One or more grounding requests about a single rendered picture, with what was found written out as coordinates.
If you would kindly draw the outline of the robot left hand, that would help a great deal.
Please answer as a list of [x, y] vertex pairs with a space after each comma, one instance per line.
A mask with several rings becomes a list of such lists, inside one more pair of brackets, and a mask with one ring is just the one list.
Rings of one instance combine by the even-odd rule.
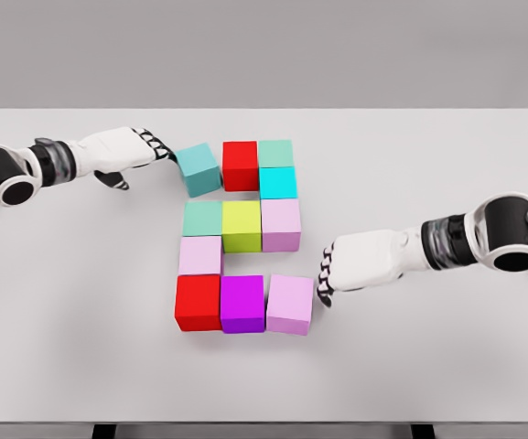
[[145, 128], [120, 127], [91, 134], [70, 148], [77, 177], [93, 173], [105, 186], [120, 190], [129, 189], [125, 170], [162, 159], [178, 161], [174, 151]]

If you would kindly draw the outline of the yellow-green block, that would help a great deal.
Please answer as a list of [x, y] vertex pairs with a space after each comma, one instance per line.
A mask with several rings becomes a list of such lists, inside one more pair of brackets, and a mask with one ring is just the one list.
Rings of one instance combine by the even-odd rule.
[[262, 251], [259, 201], [222, 202], [222, 243], [225, 253]]

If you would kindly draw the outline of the light pink block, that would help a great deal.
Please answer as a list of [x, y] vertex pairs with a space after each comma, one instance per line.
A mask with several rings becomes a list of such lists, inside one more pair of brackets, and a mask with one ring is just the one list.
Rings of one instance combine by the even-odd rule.
[[182, 237], [178, 274], [199, 275], [223, 273], [221, 236]]
[[297, 198], [262, 199], [263, 252], [297, 252], [301, 239]]
[[266, 330], [306, 336], [312, 317], [312, 278], [273, 274], [266, 309]]

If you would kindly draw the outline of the teal block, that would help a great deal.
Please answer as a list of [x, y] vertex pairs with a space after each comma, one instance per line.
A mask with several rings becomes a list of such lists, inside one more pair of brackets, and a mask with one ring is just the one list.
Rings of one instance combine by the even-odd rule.
[[176, 158], [191, 198], [221, 188], [220, 167], [207, 143], [178, 150]]

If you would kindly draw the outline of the purple block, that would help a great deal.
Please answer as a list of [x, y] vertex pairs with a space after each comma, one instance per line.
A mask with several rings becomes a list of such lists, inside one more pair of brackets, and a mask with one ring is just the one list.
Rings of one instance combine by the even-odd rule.
[[222, 276], [220, 318], [226, 334], [263, 333], [264, 277], [260, 274]]

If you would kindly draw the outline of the red block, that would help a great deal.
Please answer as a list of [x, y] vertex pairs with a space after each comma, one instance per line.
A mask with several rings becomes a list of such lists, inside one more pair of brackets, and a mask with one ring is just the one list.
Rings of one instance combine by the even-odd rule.
[[182, 331], [220, 331], [221, 277], [217, 274], [180, 275], [174, 316]]
[[259, 165], [256, 141], [222, 143], [222, 177], [228, 192], [259, 190]]

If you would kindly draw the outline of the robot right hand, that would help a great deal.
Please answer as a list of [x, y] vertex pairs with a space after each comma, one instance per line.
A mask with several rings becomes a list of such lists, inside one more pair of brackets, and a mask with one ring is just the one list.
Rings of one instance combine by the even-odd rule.
[[341, 235], [323, 251], [317, 296], [332, 306], [336, 292], [359, 291], [388, 284], [403, 276], [402, 257], [408, 235], [375, 230]]

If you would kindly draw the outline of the mint green block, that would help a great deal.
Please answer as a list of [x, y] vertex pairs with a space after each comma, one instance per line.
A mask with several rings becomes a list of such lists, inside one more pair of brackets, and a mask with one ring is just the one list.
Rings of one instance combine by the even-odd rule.
[[221, 234], [222, 203], [220, 201], [189, 201], [185, 204], [183, 236], [221, 236]]
[[258, 142], [258, 164], [261, 168], [294, 165], [291, 140], [262, 140]]

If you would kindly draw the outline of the cyan block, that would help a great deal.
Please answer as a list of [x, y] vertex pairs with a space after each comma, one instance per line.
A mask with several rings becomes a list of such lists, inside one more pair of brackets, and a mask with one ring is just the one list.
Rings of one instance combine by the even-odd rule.
[[259, 169], [261, 199], [297, 198], [296, 171], [293, 166]]

